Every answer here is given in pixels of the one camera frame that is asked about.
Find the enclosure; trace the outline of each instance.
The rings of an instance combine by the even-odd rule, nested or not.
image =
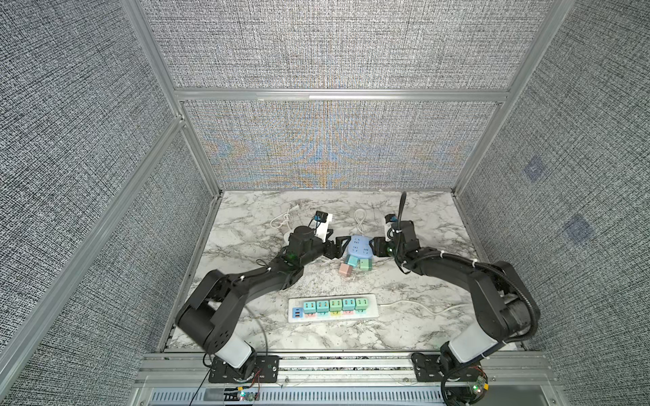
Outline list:
[[[499,356],[543,354],[547,400],[647,403],[646,2],[1,10],[2,405],[137,400],[142,371],[202,354],[174,316],[208,271],[255,268],[315,210],[352,235],[363,209],[381,235],[403,190],[424,246],[514,265],[541,319]],[[380,356],[438,350],[474,320],[466,291],[373,261],[342,277],[319,258],[236,332]],[[360,293],[378,319],[287,323],[290,298]]]

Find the white cable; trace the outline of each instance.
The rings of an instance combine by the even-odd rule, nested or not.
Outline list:
[[[363,213],[363,217],[359,218],[357,213],[359,210]],[[365,227],[363,226],[363,220],[365,220],[366,217],[366,212],[363,209],[356,209],[354,211],[354,221],[357,222],[357,230],[361,233],[361,235],[365,235]]]
[[[444,312],[448,312],[449,310],[452,310],[452,309],[457,309],[459,307],[471,306],[472,305],[471,303],[463,303],[461,305],[453,305],[453,306],[449,306],[446,309],[443,309],[443,310],[441,310],[439,312],[434,312],[433,310],[429,309],[427,306],[423,305],[422,303],[419,303],[419,302],[413,301],[413,300],[398,300],[398,301],[394,301],[392,303],[381,304],[380,306],[388,307],[388,306],[393,306],[393,305],[396,305],[396,304],[399,304],[399,303],[414,303],[414,304],[416,304],[418,306],[421,306],[422,308],[426,309],[426,311],[433,314],[434,316],[437,316],[438,314],[443,314]]]
[[[272,229],[277,230],[280,227],[282,227],[283,225],[286,225],[289,228],[289,230],[292,230],[293,227],[291,227],[291,212],[293,210],[296,210],[296,209],[299,209],[299,208],[300,208],[300,206],[298,206],[298,205],[295,205],[294,207],[291,207],[289,210],[287,210],[286,213],[282,213],[279,216],[275,217],[273,220],[271,220],[268,223],[268,226],[271,227]],[[284,220],[282,220],[282,222],[280,224],[278,224],[277,226],[273,225],[273,222],[276,221],[280,217],[284,217]]]

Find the power strip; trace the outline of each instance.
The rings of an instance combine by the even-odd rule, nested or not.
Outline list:
[[[330,311],[329,303],[344,300],[347,310]],[[354,300],[354,309],[350,300]],[[341,322],[344,320],[370,319],[379,317],[379,306],[374,294],[347,295],[347,296],[321,296],[318,298],[289,299],[289,323],[315,323],[315,322]]]

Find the blue power plug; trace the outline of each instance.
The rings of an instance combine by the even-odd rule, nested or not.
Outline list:
[[[348,254],[359,259],[372,259],[371,240],[363,235],[353,235],[348,243]]]

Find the mounting plate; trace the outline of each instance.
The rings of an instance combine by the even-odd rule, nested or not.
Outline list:
[[[253,371],[261,370],[256,382],[260,383],[275,383],[278,380],[278,363],[280,357],[277,355],[258,355],[255,360]],[[229,383],[232,385],[240,386],[246,382],[239,382],[235,380],[237,373],[232,367],[225,362],[216,362],[210,369],[210,375],[207,381],[210,383]]]
[[[437,363],[439,355],[425,355],[422,353],[411,354],[413,362],[413,372],[418,382],[440,382],[443,380],[443,374]],[[463,371],[456,382],[473,382],[478,379],[480,372],[468,368]]]

